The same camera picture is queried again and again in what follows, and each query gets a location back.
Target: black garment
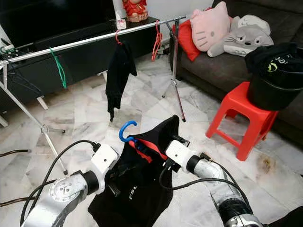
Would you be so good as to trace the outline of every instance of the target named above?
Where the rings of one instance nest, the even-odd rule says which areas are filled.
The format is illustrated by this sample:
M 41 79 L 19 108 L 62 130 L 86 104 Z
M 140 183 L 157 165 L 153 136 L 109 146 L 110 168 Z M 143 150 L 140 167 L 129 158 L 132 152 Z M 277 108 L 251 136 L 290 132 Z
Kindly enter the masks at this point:
M 114 118 L 114 107 L 120 109 L 121 97 L 128 75 L 137 76 L 132 51 L 128 43 L 118 45 L 107 71 L 106 96 L 110 121 Z
M 303 225 L 303 206 L 289 212 L 284 218 L 275 221 L 269 227 L 301 227 Z
M 303 86 L 303 56 L 295 43 L 261 46 L 245 57 L 249 72 L 284 88 Z
M 162 153 L 173 140 L 171 136 L 178 135 L 178 125 L 179 118 L 174 115 L 151 131 L 132 136 L 153 143 Z M 106 182 L 115 183 L 121 194 L 115 197 L 106 187 L 88 209 L 100 227 L 151 227 L 168 207 L 173 192 L 160 186 L 164 160 L 154 154 L 148 163 L 125 143 L 119 161 L 106 175 Z M 166 172 L 163 181 L 168 187 L 172 186 L 171 171 Z

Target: clothes drying rack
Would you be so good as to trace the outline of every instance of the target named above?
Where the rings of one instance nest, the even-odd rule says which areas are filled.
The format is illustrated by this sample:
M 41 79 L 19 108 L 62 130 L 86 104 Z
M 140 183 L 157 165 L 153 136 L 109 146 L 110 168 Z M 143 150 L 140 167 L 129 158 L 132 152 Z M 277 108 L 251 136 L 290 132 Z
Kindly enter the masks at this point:
M 129 28 L 129 29 L 125 29 L 125 30 L 120 30 L 119 31 L 119 35 L 123 35 L 123 34 L 127 34 L 127 33 L 131 33 L 131 32 L 135 32 L 135 31 L 139 31 L 139 30 L 143 30 L 146 28 L 150 28 L 153 26 L 157 26 L 157 25 L 161 25 L 161 24 L 166 24 L 167 27 L 170 30 L 170 35 L 172 37 L 174 37 L 175 40 L 175 44 L 174 44 L 174 58 L 173 58 L 173 73 L 172 73 L 172 78 L 171 78 L 171 85 L 174 87 L 175 92 L 176 92 L 176 96 L 178 99 L 178 103 L 179 103 L 179 107 L 180 107 L 180 111 L 181 111 L 181 115 L 182 115 L 182 120 L 185 122 L 185 116 L 184 116 L 184 112 L 183 112 L 183 108 L 182 108 L 182 104 L 181 104 L 181 99 L 178 93 L 178 86 L 177 86 L 177 82 L 176 82 L 176 71 L 177 71 L 177 53 L 178 53 L 178 31 L 179 31 L 179 23 L 181 19 L 186 18 L 186 16 L 179 16 L 176 17 L 174 19 L 170 19 L 170 20 L 163 20 L 163 21 L 158 21 L 158 22 L 154 22 L 154 23 L 149 23 L 146 25 L 142 25 L 142 26 L 138 26 L 138 27 L 134 27 L 134 28 Z M 176 31 L 175 33 L 173 33 L 169 22 L 175 22 L 175 27 L 176 27 Z M 107 38 L 111 38 L 111 37 L 115 37 L 116 32 L 113 33 L 109 33 L 106 35 L 100 35 L 94 38 L 90 38 L 90 39 L 85 39 L 85 40 L 81 40 L 81 41 L 77 41 L 77 42 L 73 42 L 70 44 L 65 44 L 65 45 L 61 45 L 61 46 L 57 46 L 57 47 L 52 47 L 52 51 L 53 52 L 57 52 L 57 51 L 62 51 L 62 50 L 66 50 L 66 49 L 70 49 L 73 47 L 77 47 L 77 46 L 82 46 L 85 44 L 89 44 L 89 43 L 93 43 L 96 41 L 100 41 L 103 39 L 107 39 Z M 15 58 L 11 58 L 9 61 L 0 61 L 0 67 L 3 66 L 3 82 L 0 81 L 0 87 L 4 90 L 4 92 L 6 94 L 8 94 L 8 96 L 20 107 L 20 109 L 33 121 L 35 122 L 41 129 L 41 133 L 45 136 L 45 139 L 47 141 L 47 143 L 49 144 L 53 154 L 55 155 L 55 157 L 58 156 L 58 152 L 48 134 L 48 132 L 50 131 L 57 131 L 57 132 L 61 132 L 61 133 L 65 133 L 65 130 L 61 130 L 61 129 L 53 129 L 48 127 L 45 124 L 42 124 L 41 122 L 39 122 L 28 110 L 27 108 L 9 91 L 8 89 L 8 64 L 10 63 L 14 63 L 14 62 L 18 62 L 18 61 L 23 61 L 26 59 L 30 59 L 30 58 L 34 58 L 34 57 L 38 57 L 38 56 L 42 56 L 42 55 L 46 55 L 51 53 L 50 49 L 46 49 L 46 50 L 42 50 L 42 51 L 37 51 L 34 53 L 29 53 L 29 54 L 25 54 L 22 56 L 18 56 Z M 67 174 L 67 169 L 64 167 L 64 164 L 62 162 L 61 159 L 59 159 L 60 165 L 63 168 L 63 172 L 66 175 Z

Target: hanging black cloth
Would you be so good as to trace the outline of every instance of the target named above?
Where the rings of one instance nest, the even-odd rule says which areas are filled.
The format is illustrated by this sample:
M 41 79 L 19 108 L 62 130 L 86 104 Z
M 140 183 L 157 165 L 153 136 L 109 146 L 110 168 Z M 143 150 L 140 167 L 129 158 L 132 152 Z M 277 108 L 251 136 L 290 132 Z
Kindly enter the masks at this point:
M 132 135 L 151 147 L 152 161 L 142 158 L 125 143 L 119 161 L 106 175 L 106 182 L 114 183 L 120 195 L 115 197 L 106 187 L 88 208 L 100 227 L 151 227 L 168 207 L 173 192 L 159 184 L 164 160 L 157 152 L 164 154 L 173 140 L 172 135 L 178 135 L 178 127 L 179 118 L 174 115 L 146 133 Z M 166 172 L 163 181 L 168 187 L 172 186 L 171 171 Z
M 114 108 L 120 109 L 121 97 L 130 73 L 137 76 L 130 46 L 128 43 L 122 43 L 117 45 L 107 71 L 105 93 L 107 96 L 107 111 L 110 113 L 111 122 L 114 118 Z
M 266 74 L 275 70 L 303 72 L 303 58 L 296 43 L 261 46 L 245 57 L 249 72 Z

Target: television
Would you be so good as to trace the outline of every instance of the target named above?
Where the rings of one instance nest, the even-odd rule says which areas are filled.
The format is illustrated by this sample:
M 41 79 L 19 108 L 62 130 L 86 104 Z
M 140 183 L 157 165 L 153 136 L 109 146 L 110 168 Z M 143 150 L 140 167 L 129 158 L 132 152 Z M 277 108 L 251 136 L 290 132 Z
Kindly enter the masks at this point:
M 112 0 L 0 0 L 0 25 L 15 47 L 50 37 L 61 37 L 52 45 L 73 42 L 96 33 L 92 27 L 104 28 L 100 25 L 114 19 Z

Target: black cable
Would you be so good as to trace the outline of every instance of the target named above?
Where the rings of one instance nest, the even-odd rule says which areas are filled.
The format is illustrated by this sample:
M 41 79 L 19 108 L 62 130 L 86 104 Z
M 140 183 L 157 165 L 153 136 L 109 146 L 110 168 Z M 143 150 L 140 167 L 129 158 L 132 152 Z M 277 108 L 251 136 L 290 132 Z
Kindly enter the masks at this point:
M 235 184 L 235 183 L 233 183 L 233 182 L 230 182 L 230 181 L 228 181 L 228 180 L 219 179 L 219 178 L 203 178 L 203 179 L 197 179 L 197 180 L 195 180 L 195 181 L 191 181 L 191 182 L 182 184 L 182 185 L 180 185 L 180 186 L 176 186 L 176 187 L 166 187 L 166 186 L 164 186 L 164 185 L 162 184 L 162 178 L 163 178 L 164 173 L 168 170 L 168 168 L 169 168 L 169 166 L 166 166 L 166 167 L 162 170 L 162 172 L 161 172 L 161 174 L 160 174 L 160 176 L 159 176 L 159 183 L 160 183 L 160 186 L 161 186 L 162 188 L 166 189 L 166 190 L 172 190 L 172 191 L 174 191 L 174 190 L 179 190 L 179 189 L 182 189 L 182 188 L 189 187 L 189 186 L 191 186 L 191 185 L 193 185 L 193 184 L 196 184 L 196 183 L 199 183 L 199 182 L 211 182 L 211 181 L 216 181 L 216 182 L 224 182 L 224 183 L 227 183 L 227 184 L 229 184 L 229 185 L 235 187 L 235 188 L 240 192 L 240 194 L 242 195 L 242 197 L 243 197 L 243 195 L 245 195 L 245 193 L 242 191 L 242 189 L 241 189 L 237 184 Z M 250 209 L 250 211 L 252 212 L 251 207 L 250 207 L 250 204 L 249 204 L 249 202 L 248 202 L 248 200 L 247 200 L 247 197 L 245 196 L 245 198 L 243 197 L 243 199 L 244 199 L 244 201 L 246 202 L 246 204 L 247 204 L 248 208 Z
M 38 190 L 43 189 L 44 186 L 46 186 L 46 185 L 48 185 L 48 184 L 50 184 L 50 183 L 54 183 L 55 181 L 56 181 L 56 180 L 52 180 L 52 181 L 48 181 L 48 182 L 43 183 L 42 185 L 40 185 L 40 186 L 38 186 L 36 189 L 34 189 L 34 190 L 32 191 L 32 193 L 28 196 L 28 198 L 27 198 L 27 200 L 26 200 L 26 202 L 25 202 L 25 204 L 24 204 L 24 206 L 23 206 L 22 212 L 21 212 L 20 226 L 21 226 L 21 225 L 23 224 L 23 222 L 24 222 L 24 216 L 25 216 L 25 212 L 26 212 L 26 210 L 27 210 L 27 206 L 28 206 L 29 202 L 32 200 L 34 194 L 35 194 Z
M 13 204 L 13 203 L 23 202 L 23 201 L 26 201 L 26 200 L 28 200 L 28 197 L 18 198 L 18 199 L 10 200 L 10 201 L 7 201 L 7 202 L 2 202 L 2 203 L 0 203 L 0 207 L 5 207 L 5 206 L 8 206 L 8 205 Z
M 54 160 L 53 163 L 51 164 L 50 168 L 48 169 L 48 172 L 47 172 L 47 174 L 46 174 L 46 176 L 45 176 L 45 178 L 44 178 L 42 184 L 46 183 L 46 181 L 47 181 L 49 175 L 51 174 L 51 171 L 52 171 L 54 165 L 55 165 L 56 162 L 59 160 L 59 158 L 60 158 L 67 150 L 69 150 L 71 147 L 75 146 L 75 145 L 78 144 L 78 143 L 90 143 L 93 147 L 97 145 L 95 142 L 92 142 L 92 141 L 90 141 L 90 140 L 79 140 L 79 141 L 74 142 L 74 143 L 72 143 L 71 145 L 69 145 L 67 148 L 65 148 L 65 149 L 64 149 L 64 150 L 55 158 L 55 160 Z M 38 191 L 38 194 L 37 194 L 37 196 L 36 196 L 36 198 L 35 198 L 35 200 L 34 200 L 34 202 L 33 202 L 33 204 L 32 204 L 32 206 L 31 206 L 31 208 L 30 208 L 29 211 L 31 211 L 31 210 L 35 207 L 35 205 L 36 205 L 36 203 L 37 203 L 37 201 L 38 201 L 38 199 L 39 199 L 39 196 L 40 196 L 42 190 L 43 190 L 43 187 Z
M 3 154 L 0 154 L 0 157 L 4 157 L 6 155 L 11 155 L 11 154 L 15 154 L 15 153 L 25 153 L 25 152 L 29 152 L 29 150 L 12 150 Z
M 221 168 L 224 170 L 224 172 L 231 178 L 231 180 L 234 182 L 234 184 L 237 186 L 237 189 L 240 188 L 239 185 L 238 185 L 238 183 L 236 182 L 236 180 L 235 180 L 235 179 L 233 178 L 233 176 L 231 175 L 231 173 L 228 172 L 228 170 L 227 170 L 224 166 L 222 166 L 221 164 L 219 164 L 219 163 L 217 163 L 217 162 L 215 162 L 215 161 L 213 161 L 213 160 L 211 160 L 211 162 L 216 163 L 219 167 L 221 167 Z M 241 193 L 241 196 L 243 197 L 243 199 L 244 199 L 244 201 L 246 202 L 247 206 L 249 207 L 251 213 L 253 214 L 252 208 L 250 207 L 250 203 L 249 203 L 249 201 L 248 201 L 248 199 L 247 199 L 245 193 L 244 193 L 244 192 Z
M 36 91 L 34 91 L 35 93 L 37 93 L 37 94 L 40 95 L 40 96 L 43 95 L 42 91 L 41 91 L 36 85 L 34 85 L 34 84 L 32 84 L 31 82 L 29 82 L 28 79 L 26 79 L 26 78 L 22 75 L 22 73 L 20 72 L 20 70 L 19 70 L 19 69 L 16 69 L 16 68 L 14 67 L 13 63 L 12 63 L 8 58 L 5 58 L 4 60 L 6 60 L 6 61 L 9 63 L 9 66 L 15 71 L 16 75 L 18 75 L 18 76 L 21 78 L 21 80 L 24 80 L 27 84 L 29 84 L 30 86 L 32 86 L 32 87 L 34 87 L 34 88 L 36 89 Z
M 38 94 L 39 96 L 41 96 L 41 95 L 42 95 L 42 93 L 41 93 L 41 92 L 38 92 L 38 91 L 36 91 L 36 90 L 32 89 L 31 87 L 26 86 L 25 84 L 18 83 L 17 81 L 15 81 L 15 78 L 13 78 L 12 76 L 11 76 L 11 77 L 9 77 L 9 78 L 11 79 L 11 81 L 12 81 L 13 83 L 18 84 L 18 85 L 20 85 L 20 86 L 22 86 L 22 87 L 25 87 L 25 88 L 26 88 L 26 89 L 28 89 L 28 90 L 31 90 L 32 92 L 34 92 L 34 93 Z

